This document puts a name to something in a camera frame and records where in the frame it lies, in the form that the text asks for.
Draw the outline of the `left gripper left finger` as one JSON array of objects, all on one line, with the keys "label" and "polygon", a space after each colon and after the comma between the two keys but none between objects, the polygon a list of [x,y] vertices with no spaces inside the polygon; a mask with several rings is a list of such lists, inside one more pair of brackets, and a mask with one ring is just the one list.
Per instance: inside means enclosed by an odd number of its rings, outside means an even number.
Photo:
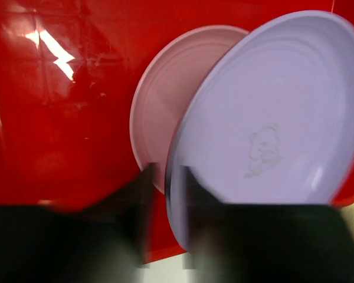
[{"label": "left gripper left finger", "polygon": [[155,165],[77,212],[0,205],[0,282],[135,282],[145,263]]}]

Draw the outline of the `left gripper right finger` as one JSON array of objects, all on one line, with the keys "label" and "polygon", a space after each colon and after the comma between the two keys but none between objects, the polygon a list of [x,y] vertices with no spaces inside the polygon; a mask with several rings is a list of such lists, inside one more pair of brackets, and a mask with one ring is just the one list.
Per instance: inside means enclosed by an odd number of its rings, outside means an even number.
[{"label": "left gripper right finger", "polygon": [[354,238],[338,209],[225,203],[184,175],[198,282],[354,282]]}]

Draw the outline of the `purple plate front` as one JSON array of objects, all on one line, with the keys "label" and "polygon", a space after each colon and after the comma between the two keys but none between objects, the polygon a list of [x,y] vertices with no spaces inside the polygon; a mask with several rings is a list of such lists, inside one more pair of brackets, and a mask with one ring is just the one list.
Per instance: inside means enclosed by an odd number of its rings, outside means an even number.
[{"label": "purple plate front", "polygon": [[169,151],[169,223],[188,247],[184,169],[239,204],[328,204],[354,165],[354,26],[326,11],[280,16],[206,76]]}]

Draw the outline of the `pink plate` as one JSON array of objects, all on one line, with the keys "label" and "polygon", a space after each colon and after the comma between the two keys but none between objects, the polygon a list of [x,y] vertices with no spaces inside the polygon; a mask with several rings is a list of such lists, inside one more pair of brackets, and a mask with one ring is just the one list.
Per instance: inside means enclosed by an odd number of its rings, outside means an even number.
[{"label": "pink plate", "polygon": [[213,66],[247,35],[230,25],[192,29],[167,44],[141,76],[130,109],[130,142],[140,169],[156,163],[153,184],[161,193],[176,126]]}]

